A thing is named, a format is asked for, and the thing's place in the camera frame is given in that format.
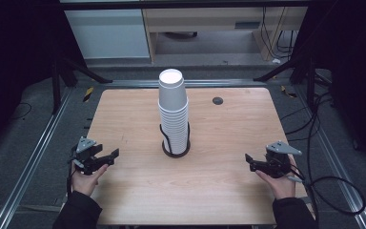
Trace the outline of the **black metal stand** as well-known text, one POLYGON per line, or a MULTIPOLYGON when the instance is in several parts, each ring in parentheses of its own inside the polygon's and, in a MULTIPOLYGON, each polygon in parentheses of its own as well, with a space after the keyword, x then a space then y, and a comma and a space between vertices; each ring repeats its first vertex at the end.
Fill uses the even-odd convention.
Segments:
POLYGON ((315 103, 315 62, 310 55, 300 54, 296 57, 292 57, 289 61, 278 66, 272 71, 255 78, 254 81, 266 82, 273 78, 275 75, 282 73, 290 68, 294 69, 290 77, 290 81, 293 84, 298 84, 303 78, 307 79, 307 105, 310 108, 313 108, 315 103))
POLYGON ((67 57, 55 57, 51 64, 53 95, 52 113, 54 115, 59 111, 61 106, 60 80, 63 80, 67 87, 75 86, 77 83, 77 79, 73 73, 74 71, 78 71, 100 84, 112 83, 111 80, 99 76, 98 74, 89 70, 87 67, 84 67, 67 57))

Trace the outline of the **yellow black tape strip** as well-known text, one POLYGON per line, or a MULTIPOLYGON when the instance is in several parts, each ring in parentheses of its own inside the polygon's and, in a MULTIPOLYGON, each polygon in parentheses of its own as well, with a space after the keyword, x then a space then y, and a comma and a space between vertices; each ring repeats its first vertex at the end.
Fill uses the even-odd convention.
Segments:
POLYGON ((89 101, 89 99, 90 99, 90 97, 92 95, 93 90, 94 90, 94 87, 89 87, 86 90, 85 95, 84 95, 83 100, 82 100, 83 102, 89 101))
POLYGON ((289 96, 290 98, 297 98, 297 94, 296 93, 289 93, 285 86, 280 86, 280 91, 282 93, 286 94, 287 96, 289 96))

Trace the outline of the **aluminium floor rail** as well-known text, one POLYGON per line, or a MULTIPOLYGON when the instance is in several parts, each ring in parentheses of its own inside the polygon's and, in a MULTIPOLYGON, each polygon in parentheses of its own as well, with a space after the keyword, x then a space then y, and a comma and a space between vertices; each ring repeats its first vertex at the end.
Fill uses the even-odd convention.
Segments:
POLYGON ((308 180, 310 181, 313 189, 310 191, 310 194, 314 196, 313 201, 315 202, 315 215, 318 216, 318 210, 316 202, 320 198, 322 203, 330 206, 334 211, 339 212, 339 214, 352 217, 356 220, 359 229, 366 229, 366 200, 362 195, 361 191, 352 183, 352 180, 346 171, 343 164, 340 162, 339 158, 336 155, 336 151, 333 145, 330 143, 329 138, 327 137, 323 128, 320 127, 320 124, 316 124, 318 121, 318 108, 321 102, 321 99, 324 97, 324 94, 315 97, 314 107, 310 108, 307 105, 306 100, 306 91, 301 89, 299 86, 295 87, 295 92, 298 94, 299 99, 306 109, 306 114, 312 120, 311 126, 309 128, 309 133, 307 137, 307 168, 308 168, 308 180), (311 166, 310 166, 310 152, 311 152, 311 140, 316 138, 319 146, 321 148, 321 152, 325 156, 330 168, 332 175, 326 177, 313 177, 311 174, 311 166), (314 189, 314 187, 320 182, 328 180, 332 180, 339 187, 343 198, 345 199, 348 208, 341 209, 338 206, 333 205, 328 199, 322 196, 318 191, 314 189))
MULTIPOLYGON (((249 88, 264 87, 265 82, 246 79, 186 79, 185 85, 189 88, 249 88)), ((106 83, 107 87, 117 89, 154 89, 159 86, 157 80, 114 80, 106 83)))
POLYGON ((40 136, 33 152, 24 167, 20 177, 12 189, 9 197, 5 201, 5 204, 0 208, 0 229, 7 229, 10 225, 10 221, 13 218, 26 190, 29 187, 31 179, 44 155, 47 147, 51 142, 51 138, 58 126, 58 123, 65 112, 70 97, 74 91, 74 88, 66 88, 64 94, 61 96, 58 110, 51 116, 48 124, 46 125, 43 134, 40 136))

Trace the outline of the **person's right hand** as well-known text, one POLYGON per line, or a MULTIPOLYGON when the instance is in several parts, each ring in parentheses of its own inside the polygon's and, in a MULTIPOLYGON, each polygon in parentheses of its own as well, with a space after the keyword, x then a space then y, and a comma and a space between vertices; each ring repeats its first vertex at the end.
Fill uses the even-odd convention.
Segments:
POLYGON ((262 171, 256 171, 255 173, 269 185, 275 199, 295 197, 295 182, 290 180, 290 177, 295 176, 293 172, 280 178, 272 178, 262 171))

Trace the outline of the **black wire cup holder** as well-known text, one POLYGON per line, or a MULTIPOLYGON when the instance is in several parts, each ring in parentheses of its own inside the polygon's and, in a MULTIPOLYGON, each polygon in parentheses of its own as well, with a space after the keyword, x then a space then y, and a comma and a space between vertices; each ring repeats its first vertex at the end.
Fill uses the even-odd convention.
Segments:
POLYGON ((187 127, 188 127, 188 136, 187 136, 185 151, 180 153, 180 154, 174 154, 169 136, 163 131, 162 125, 159 125, 159 130, 160 130, 161 134, 164 137, 164 139, 162 141, 162 150, 163 150, 163 153, 166 156, 171 157, 171 158, 180 158, 180 157, 185 156, 190 151, 190 149, 191 149, 191 142, 190 142, 191 127, 190 127, 190 123, 187 123, 187 127))

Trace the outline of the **white cabinet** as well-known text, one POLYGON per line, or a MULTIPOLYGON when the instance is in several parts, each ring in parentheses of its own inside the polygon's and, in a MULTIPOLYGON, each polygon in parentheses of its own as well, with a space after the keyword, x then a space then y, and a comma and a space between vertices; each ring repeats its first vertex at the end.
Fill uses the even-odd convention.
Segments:
POLYGON ((67 10, 85 59, 148 58, 141 10, 67 10))

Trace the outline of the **person's left hand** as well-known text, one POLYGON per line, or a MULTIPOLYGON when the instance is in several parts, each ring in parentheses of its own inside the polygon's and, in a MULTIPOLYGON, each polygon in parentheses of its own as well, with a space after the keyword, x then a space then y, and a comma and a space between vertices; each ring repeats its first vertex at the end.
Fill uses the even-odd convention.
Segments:
POLYGON ((98 184, 98 180, 105 174, 109 165, 105 164, 101 166, 92 175, 85 175, 72 166, 71 169, 71 189, 74 192, 79 192, 85 196, 90 196, 98 184))

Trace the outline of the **light wooden desk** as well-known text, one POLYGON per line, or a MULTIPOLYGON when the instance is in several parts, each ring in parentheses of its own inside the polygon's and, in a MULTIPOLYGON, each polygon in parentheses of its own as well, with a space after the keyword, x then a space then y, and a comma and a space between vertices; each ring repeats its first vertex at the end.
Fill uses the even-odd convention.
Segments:
POLYGON ((142 10, 151 60, 160 32, 251 31, 263 60, 273 57, 282 31, 298 31, 307 7, 142 10))

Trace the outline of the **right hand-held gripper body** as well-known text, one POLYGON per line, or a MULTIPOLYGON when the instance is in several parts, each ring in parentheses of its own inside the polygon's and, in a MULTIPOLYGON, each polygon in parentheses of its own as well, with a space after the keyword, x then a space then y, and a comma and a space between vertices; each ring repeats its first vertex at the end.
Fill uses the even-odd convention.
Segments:
POLYGON ((273 178, 283 177, 291 172, 289 155, 301 156, 302 152, 287 143, 278 140, 266 146, 266 160, 269 171, 267 174, 273 178))

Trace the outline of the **stack of white paper cups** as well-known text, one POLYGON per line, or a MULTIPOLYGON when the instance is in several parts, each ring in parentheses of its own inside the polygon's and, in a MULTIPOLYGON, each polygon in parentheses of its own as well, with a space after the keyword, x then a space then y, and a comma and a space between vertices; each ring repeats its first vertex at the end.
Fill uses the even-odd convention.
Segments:
POLYGON ((167 69, 158 79, 158 109, 163 131, 169 136, 174 154, 185 151, 189 123, 189 98, 181 71, 167 69))

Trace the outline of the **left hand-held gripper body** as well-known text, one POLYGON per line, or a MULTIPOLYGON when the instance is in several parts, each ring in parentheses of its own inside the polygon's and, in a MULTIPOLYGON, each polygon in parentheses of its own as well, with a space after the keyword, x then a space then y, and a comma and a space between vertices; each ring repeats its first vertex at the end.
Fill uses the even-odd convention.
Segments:
POLYGON ((75 169, 84 175, 92 175, 103 165, 103 161, 95 156, 102 150, 102 144, 96 144, 95 140, 81 136, 71 149, 71 161, 75 169))

